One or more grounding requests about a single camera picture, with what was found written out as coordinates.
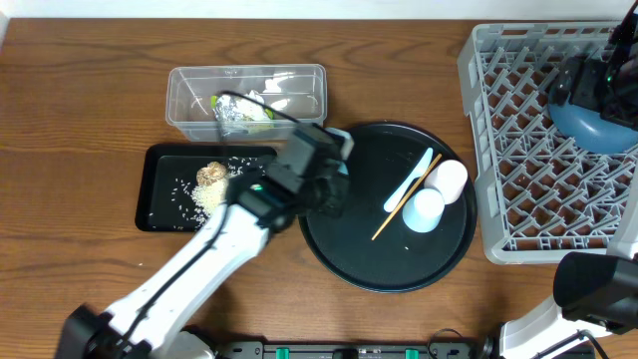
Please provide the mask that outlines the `blue plate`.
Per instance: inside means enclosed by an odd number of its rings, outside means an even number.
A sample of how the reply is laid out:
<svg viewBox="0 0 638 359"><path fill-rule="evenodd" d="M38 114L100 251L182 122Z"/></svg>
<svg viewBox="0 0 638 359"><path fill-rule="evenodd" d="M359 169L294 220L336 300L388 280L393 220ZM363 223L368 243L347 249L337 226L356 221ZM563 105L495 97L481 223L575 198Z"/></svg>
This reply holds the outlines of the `blue plate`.
<svg viewBox="0 0 638 359"><path fill-rule="evenodd" d="M614 155L628 151L637 144L637 132L602 120L594 111L565 102L554 101L558 87L549 93L548 111L557 130L584 150L599 155Z"/></svg>

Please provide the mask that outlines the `white tissue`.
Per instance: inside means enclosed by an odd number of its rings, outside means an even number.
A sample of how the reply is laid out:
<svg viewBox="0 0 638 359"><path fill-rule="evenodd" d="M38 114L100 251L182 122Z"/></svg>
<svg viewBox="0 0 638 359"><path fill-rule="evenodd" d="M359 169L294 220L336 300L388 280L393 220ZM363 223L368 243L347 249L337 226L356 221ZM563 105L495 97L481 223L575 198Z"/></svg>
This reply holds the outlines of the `white tissue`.
<svg viewBox="0 0 638 359"><path fill-rule="evenodd" d="M235 100L235 107L238 118L245 122L268 122L273 118L269 110L264 109L264 99L254 90L251 90L244 97Z"/></svg>

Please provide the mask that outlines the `brown mushroom food scrap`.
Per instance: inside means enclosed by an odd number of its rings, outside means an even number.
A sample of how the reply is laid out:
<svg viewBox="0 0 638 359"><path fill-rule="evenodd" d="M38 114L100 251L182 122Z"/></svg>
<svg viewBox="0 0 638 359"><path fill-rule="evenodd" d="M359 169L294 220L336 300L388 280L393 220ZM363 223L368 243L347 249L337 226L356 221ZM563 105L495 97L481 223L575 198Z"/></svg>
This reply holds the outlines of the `brown mushroom food scrap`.
<svg viewBox="0 0 638 359"><path fill-rule="evenodd" d="M198 185L213 185L218 182L226 183L226 175L226 166L219 162L211 162L197 171L196 181Z"/></svg>

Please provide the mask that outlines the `white rice pile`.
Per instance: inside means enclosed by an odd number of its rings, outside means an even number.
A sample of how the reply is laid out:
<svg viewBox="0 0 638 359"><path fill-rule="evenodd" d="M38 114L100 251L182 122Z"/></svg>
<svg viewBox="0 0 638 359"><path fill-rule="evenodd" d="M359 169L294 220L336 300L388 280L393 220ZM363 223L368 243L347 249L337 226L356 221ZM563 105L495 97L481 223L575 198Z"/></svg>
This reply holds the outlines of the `white rice pile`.
<svg viewBox="0 0 638 359"><path fill-rule="evenodd" d="M197 171L211 162L219 162L226 166L226 183L198 185ZM263 165L257 158L161 158L146 214L146 227L155 231L198 230L224 201L231 179L262 168Z"/></svg>

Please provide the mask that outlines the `yellow snack wrapper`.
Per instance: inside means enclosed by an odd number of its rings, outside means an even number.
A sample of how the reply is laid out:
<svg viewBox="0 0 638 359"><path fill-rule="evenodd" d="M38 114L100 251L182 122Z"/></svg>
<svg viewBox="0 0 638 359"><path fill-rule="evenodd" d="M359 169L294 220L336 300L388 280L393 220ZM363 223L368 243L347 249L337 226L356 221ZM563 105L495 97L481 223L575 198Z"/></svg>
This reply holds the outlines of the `yellow snack wrapper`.
<svg viewBox="0 0 638 359"><path fill-rule="evenodd" d="M238 113L235 107L236 96L211 96L210 104L211 109L215 114L215 118L218 122L221 122L221 127L226 135L233 133L241 134L256 134L259 132L270 130L274 127L272 120L268 122L245 122L238 118Z"/></svg>

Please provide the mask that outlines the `light blue bowl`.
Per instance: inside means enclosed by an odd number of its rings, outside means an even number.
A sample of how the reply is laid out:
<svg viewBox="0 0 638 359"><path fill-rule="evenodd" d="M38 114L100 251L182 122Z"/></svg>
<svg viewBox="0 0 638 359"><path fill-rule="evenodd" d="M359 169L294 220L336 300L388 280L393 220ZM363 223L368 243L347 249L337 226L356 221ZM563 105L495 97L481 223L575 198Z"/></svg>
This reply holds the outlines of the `light blue bowl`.
<svg viewBox="0 0 638 359"><path fill-rule="evenodd" d="M342 162L338 169L338 172L344 176L347 176L349 172L346 166L346 162L354 148L354 140L350 133L343 130L339 130L336 128L327 128L326 131L333 138L340 141L339 148Z"/></svg>

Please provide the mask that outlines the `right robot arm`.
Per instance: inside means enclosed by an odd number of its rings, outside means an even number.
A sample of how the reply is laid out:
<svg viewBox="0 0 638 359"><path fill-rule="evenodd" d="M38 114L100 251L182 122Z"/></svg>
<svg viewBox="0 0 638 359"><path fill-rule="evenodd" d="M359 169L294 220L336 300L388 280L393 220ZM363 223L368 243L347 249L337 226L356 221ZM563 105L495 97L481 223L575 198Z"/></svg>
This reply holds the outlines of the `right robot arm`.
<svg viewBox="0 0 638 359"><path fill-rule="evenodd" d="M611 155L637 141L637 58L619 46L607 60L571 57L548 94L553 124L583 150ZM487 358L554 358L588 339L637 326L637 182L602 254L570 252L559 262L551 295L503 324Z"/></svg>

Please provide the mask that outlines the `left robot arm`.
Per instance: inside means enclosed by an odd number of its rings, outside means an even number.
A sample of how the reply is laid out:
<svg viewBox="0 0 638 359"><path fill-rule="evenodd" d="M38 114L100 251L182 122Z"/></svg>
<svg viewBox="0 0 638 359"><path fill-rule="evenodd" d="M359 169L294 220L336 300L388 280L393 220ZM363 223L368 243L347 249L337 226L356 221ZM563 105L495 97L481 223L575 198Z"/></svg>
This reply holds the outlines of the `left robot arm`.
<svg viewBox="0 0 638 359"><path fill-rule="evenodd" d="M190 317L270 237L308 210L338 211L348 189L344 164L314 176L271 163L231 179L226 201L164 267L97 314L85 305L65 321L58 358L166 358Z"/></svg>

